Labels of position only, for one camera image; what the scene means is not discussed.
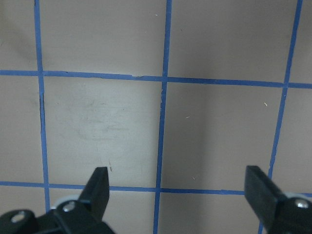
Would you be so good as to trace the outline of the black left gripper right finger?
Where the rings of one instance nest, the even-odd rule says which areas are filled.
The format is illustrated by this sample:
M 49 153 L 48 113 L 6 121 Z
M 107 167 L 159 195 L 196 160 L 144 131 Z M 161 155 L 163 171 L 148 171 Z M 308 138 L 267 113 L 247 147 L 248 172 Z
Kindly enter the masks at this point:
M 285 202 L 284 193 L 258 166 L 246 167 L 244 196 L 262 224 L 273 224 Z

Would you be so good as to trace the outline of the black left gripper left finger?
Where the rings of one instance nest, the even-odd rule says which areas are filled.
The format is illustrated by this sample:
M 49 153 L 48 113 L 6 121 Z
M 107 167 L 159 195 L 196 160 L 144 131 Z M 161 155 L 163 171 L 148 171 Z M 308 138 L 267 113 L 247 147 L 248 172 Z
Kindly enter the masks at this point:
M 81 202 L 97 221 L 102 221 L 109 201 L 107 167 L 97 167 L 79 196 Z

